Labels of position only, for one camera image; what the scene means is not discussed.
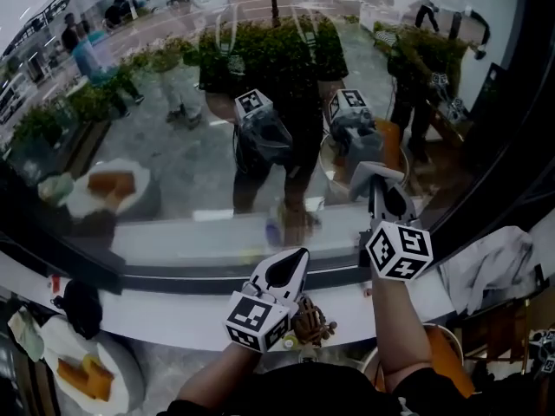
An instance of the forearm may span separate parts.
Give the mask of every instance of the forearm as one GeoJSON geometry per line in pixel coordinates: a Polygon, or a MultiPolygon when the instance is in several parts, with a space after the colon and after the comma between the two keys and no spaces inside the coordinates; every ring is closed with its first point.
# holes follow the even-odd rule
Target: forearm
{"type": "Polygon", "coordinates": [[[386,385],[392,391],[416,369],[429,367],[432,352],[404,283],[381,279],[374,272],[372,301],[378,352],[386,385]]]}
{"type": "Polygon", "coordinates": [[[235,104],[227,94],[206,92],[206,105],[215,116],[235,123],[235,104]]]}
{"type": "Polygon", "coordinates": [[[217,410],[240,382],[252,374],[260,354],[230,344],[221,356],[189,379],[180,389],[178,400],[188,400],[210,410],[217,410]]]}

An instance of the glass window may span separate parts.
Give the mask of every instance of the glass window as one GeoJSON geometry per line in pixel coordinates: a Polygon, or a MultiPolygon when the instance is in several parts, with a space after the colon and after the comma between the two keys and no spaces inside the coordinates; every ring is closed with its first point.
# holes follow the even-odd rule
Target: glass window
{"type": "Polygon", "coordinates": [[[25,80],[3,157],[37,220],[127,273],[236,276],[299,245],[352,265],[359,162],[431,227],[503,147],[476,144],[524,3],[2,0],[4,85],[25,80]]]}

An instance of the red object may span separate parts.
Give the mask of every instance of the red object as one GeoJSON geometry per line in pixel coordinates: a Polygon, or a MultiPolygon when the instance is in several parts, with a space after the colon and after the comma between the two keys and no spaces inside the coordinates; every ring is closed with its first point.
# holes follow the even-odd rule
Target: red object
{"type": "Polygon", "coordinates": [[[56,274],[52,275],[52,293],[60,292],[60,277],[56,274]]]}

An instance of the black shirt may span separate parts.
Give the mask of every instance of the black shirt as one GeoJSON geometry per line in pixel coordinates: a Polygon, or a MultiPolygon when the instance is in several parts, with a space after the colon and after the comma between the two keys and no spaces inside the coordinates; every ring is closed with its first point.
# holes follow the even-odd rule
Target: black shirt
{"type": "Polygon", "coordinates": [[[120,8],[117,6],[110,6],[104,13],[104,18],[112,23],[114,26],[121,23],[120,8]]]}
{"type": "MultiPolygon", "coordinates": [[[[314,32],[307,16],[299,18],[303,32],[314,32]]],[[[309,47],[291,19],[278,28],[238,22],[228,54],[222,51],[231,47],[231,23],[221,30],[219,47],[214,31],[206,31],[199,41],[200,89],[232,99],[258,89],[273,102],[294,141],[319,140],[323,117],[318,81],[339,81],[348,70],[333,23],[323,16],[316,23],[316,43],[309,47]]]]}
{"type": "Polygon", "coordinates": [[[75,46],[79,44],[79,38],[77,37],[77,33],[73,28],[67,27],[62,32],[62,45],[63,47],[71,52],[75,49],[75,46]]]}
{"type": "MultiPolygon", "coordinates": [[[[354,368],[310,363],[279,368],[253,375],[225,404],[223,414],[280,416],[373,415],[455,416],[488,414],[479,396],[465,399],[453,382],[439,376],[432,368],[412,373],[395,389],[385,394],[354,368]],[[399,398],[404,398],[404,408],[399,398]]],[[[159,416],[212,414],[205,408],[184,400],[170,404],[159,416]]]]}

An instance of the small toy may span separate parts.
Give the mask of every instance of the small toy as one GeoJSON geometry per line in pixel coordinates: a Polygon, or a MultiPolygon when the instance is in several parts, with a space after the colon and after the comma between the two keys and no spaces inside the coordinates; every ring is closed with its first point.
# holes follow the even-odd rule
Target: small toy
{"type": "Polygon", "coordinates": [[[312,343],[315,347],[321,347],[322,339],[328,340],[336,333],[337,323],[330,322],[326,325],[322,310],[307,295],[300,298],[298,307],[298,314],[292,321],[295,336],[302,344],[312,343]]]}

